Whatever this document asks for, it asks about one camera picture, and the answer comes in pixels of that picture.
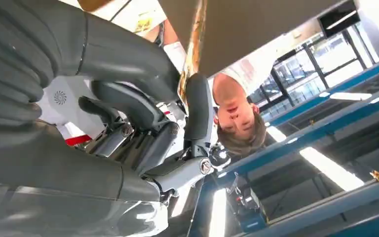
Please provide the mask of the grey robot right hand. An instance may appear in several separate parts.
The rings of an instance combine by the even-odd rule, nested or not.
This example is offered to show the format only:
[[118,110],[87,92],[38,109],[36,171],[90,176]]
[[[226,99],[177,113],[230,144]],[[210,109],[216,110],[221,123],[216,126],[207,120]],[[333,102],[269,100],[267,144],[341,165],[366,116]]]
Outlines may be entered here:
[[[57,78],[101,119],[85,149],[40,119]],[[212,172],[208,80],[166,53],[62,2],[0,2],[0,237],[151,237],[168,228],[179,189]]]

